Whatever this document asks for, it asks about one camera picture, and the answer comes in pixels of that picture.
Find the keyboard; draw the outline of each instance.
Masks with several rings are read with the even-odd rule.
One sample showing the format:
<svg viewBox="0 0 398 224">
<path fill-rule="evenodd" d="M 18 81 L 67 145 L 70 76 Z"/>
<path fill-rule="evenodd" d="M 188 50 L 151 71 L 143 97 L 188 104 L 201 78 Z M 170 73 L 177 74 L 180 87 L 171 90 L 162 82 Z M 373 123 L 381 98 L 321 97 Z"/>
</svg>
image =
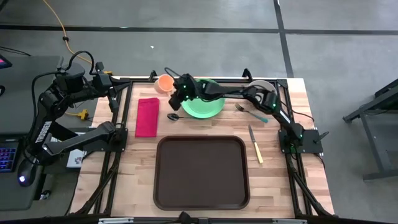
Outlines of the keyboard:
<svg viewBox="0 0 398 224">
<path fill-rule="evenodd" d="M 8 139 L 0 142 L 0 173 L 13 172 L 18 160 L 17 157 L 17 140 Z"/>
</svg>

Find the brown tray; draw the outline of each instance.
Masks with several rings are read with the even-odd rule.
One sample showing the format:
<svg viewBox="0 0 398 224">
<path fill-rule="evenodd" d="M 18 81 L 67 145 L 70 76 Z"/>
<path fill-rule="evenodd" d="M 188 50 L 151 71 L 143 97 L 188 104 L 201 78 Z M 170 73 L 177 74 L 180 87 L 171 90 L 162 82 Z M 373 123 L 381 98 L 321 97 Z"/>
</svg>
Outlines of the brown tray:
<svg viewBox="0 0 398 224">
<path fill-rule="evenodd" d="M 154 202 L 162 210 L 242 209 L 246 146 L 236 136 L 167 136 L 157 145 Z"/>
</svg>

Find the knife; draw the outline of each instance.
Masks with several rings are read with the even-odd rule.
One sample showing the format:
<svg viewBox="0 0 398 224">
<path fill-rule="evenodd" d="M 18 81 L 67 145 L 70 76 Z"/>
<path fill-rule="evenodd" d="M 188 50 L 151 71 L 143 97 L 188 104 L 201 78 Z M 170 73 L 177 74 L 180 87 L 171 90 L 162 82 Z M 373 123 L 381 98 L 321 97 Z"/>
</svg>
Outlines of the knife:
<svg viewBox="0 0 398 224">
<path fill-rule="evenodd" d="M 262 160 L 261 152 L 260 152 L 259 146 L 257 145 L 256 139 L 254 138 L 253 130 L 251 129 L 250 124 L 249 124 L 249 133 L 250 133 L 251 141 L 254 143 L 254 147 L 256 148 L 257 159 L 259 160 L 259 163 L 262 164 L 263 160 Z"/>
</svg>

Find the fork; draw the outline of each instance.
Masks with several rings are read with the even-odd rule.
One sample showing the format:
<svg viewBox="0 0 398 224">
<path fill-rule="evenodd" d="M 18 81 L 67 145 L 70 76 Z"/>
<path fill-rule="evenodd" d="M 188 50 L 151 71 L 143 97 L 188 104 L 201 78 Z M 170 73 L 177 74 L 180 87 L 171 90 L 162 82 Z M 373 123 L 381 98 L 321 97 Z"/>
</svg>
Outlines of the fork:
<svg viewBox="0 0 398 224">
<path fill-rule="evenodd" d="M 245 110 L 241 105 L 239 105 L 239 104 L 237 104 L 237 103 L 235 104 L 235 107 L 236 107 L 236 109 L 238 109 L 239 111 L 248 112 L 249 114 L 251 114 L 251 116 L 253 116 L 253 117 L 255 117 L 255 118 L 261 120 L 261 121 L 264 122 L 264 123 L 268 123 L 268 119 L 267 119 L 267 118 L 263 118 L 263 117 L 261 117 L 261 116 L 255 115 L 254 113 Z"/>
</svg>

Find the spoon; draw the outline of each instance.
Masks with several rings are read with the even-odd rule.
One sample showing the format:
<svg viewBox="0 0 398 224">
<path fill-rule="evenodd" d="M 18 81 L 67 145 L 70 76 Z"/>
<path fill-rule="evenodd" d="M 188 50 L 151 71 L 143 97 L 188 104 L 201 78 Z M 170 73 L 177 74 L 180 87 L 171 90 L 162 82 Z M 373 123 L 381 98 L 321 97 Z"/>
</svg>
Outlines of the spoon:
<svg viewBox="0 0 398 224">
<path fill-rule="evenodd" d="M 180 118 L 188 118 L 188 117 L 180 117 L 178 114 L 176 113 L 169 113 L 167 115 L 168 119 L 172 120 L 172 121 L 178 121 L 178 119 Z"/>
</svg>

